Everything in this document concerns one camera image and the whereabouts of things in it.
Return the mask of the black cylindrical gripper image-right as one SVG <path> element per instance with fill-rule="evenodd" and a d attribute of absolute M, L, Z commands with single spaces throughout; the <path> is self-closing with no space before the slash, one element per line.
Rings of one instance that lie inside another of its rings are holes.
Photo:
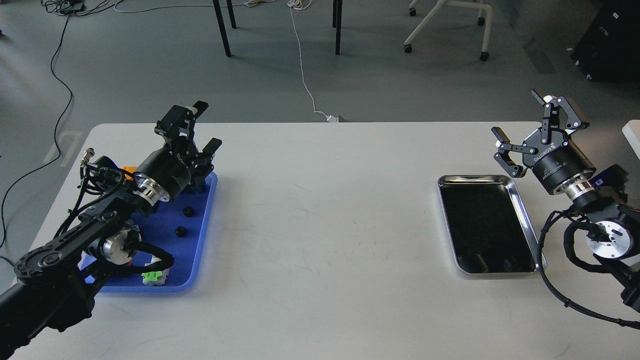
<path fill-rule="evenodd" d="M 589 179 L 595 173 L 594 164 L 570 138 L 574 132 L 587 129 L 590 123 L 583 121 L 579 109 L 574 109 L 564 96 L 542 96 L 535 89 L 531 90 L 531 94 L 544 107 L 540 129 L 527 137 L 524 145 L 514 145 L 500 127 L 492 127 L 491 132 L 497 139 L 494 159 L 507 175 L 514 178 L 524 177 L 526 167 L 530 168 L 547 193 L 557 195 L 561 192 L 558 187 L 570 178 L 584 175 Z M 563 129 L 560 112 L 566 115 Z M 524 166 L 516 164 L 510 152 L 523 154 Z"/>

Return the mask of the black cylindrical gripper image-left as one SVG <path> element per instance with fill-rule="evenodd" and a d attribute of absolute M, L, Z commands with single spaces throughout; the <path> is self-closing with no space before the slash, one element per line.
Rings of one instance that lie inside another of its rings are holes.
<path fill-rule="evenodd" d="M 194 105 L 173 105 L 160 119 L 154 133 L 165 140 L 162 148 L 152 152 L 137 167 L 137 193 L 149 203 L 172 202 L 183 191 L 198 194 L 205 191 L 205 179 L 214 169 L 215 153 L 223 141 L 212 137 L 201 152 L 194 142 L 195 122 L 210 105 L 196 101 Z"/>

